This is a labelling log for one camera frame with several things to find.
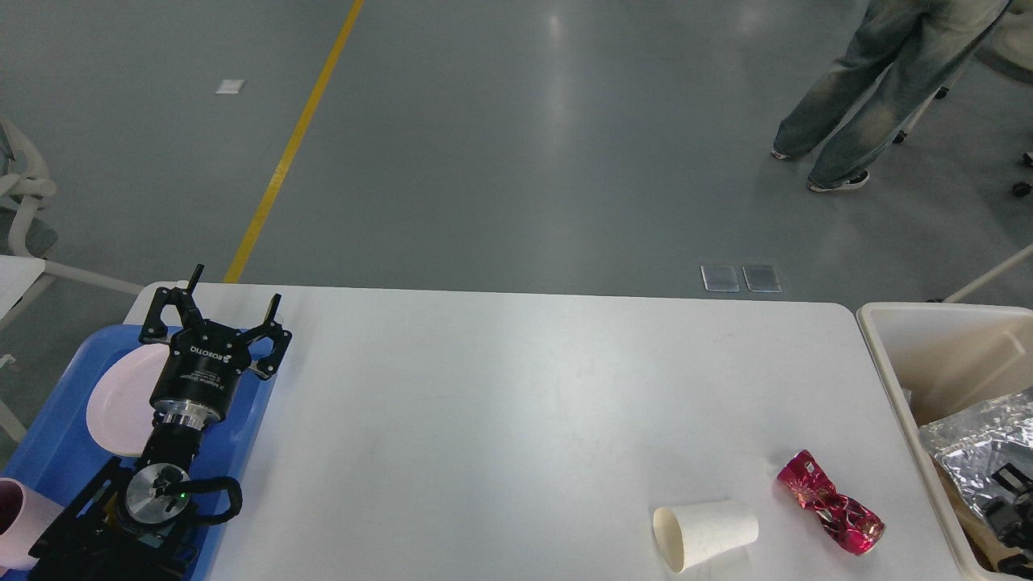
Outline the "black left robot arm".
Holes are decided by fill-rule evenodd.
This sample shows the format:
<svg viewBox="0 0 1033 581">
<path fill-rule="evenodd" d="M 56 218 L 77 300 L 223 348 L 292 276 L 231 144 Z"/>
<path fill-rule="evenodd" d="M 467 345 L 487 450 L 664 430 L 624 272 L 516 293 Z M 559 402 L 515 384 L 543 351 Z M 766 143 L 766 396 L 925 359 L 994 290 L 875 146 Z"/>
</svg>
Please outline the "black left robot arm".
<svg viewBox="0 0 1033 581">
<path fill-rule="evenodd" d="M 182 580 L 207 531 L 242 511 L 234 471 L 249 446 L 211 430 L 234 422 L 240 383 L 276 375 L 292 335 L 276 319 L 280 294 L 251 328 L 204 316 L 202 274 L 197 265 L 185 286 L 157 288 L 140 325 L 140 345 L 165 350 L 140 455 L 111 457 L 33 541 L 30 580 Z"/>
</svg>

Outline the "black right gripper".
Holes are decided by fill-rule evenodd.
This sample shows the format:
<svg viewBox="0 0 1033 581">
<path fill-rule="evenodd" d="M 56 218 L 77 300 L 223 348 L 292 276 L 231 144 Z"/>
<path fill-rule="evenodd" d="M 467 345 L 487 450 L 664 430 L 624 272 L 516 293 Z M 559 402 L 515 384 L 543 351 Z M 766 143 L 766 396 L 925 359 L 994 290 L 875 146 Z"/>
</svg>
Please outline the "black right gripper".
<svg viewBox="0 0 1033 581">
<path fill-rule="evenodd" d="M 991 473 L 993 481 L 1015 496 L 1012 503 L 991 499 L 984 504 L 984 516 L 993 536 L 1008 548 L 1019 551 L 1025 565 L 1032 562 L 1032 479 L 1012 463 L 1005 463 Z"/>
</svg>

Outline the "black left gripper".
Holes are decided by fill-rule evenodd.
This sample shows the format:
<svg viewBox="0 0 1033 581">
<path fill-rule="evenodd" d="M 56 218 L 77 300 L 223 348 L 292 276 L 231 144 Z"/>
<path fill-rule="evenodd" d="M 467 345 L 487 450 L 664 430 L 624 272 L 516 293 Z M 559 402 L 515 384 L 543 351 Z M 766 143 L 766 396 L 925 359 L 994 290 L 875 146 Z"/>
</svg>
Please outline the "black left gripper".
<svg viewBox="0 0 1033 581">
<path fill-rule="evenodd" d="M 292 334 L 274 320 L 282 300 L 274 294 L 265 319 L 246 331 L 222 324 L 209 324 L 194 301 L 194 290 L 204 275 L 200 262 L 185 286 L 159 286 L 155 290 L 144 323 L 140 345 L 167 345 L 165 361 L 150 396 L 154 408 L 153 425 L 174 424 L 186 427 L 210 427 L 228 416 L 244 370 L 269 380 L 279 371 Z M 163 312 L 173 307 L 181 330 L 170 333 Z M 253 359 L 251 345 L 269 339 L 272 349 L 267 357 Z"/>
</svg>

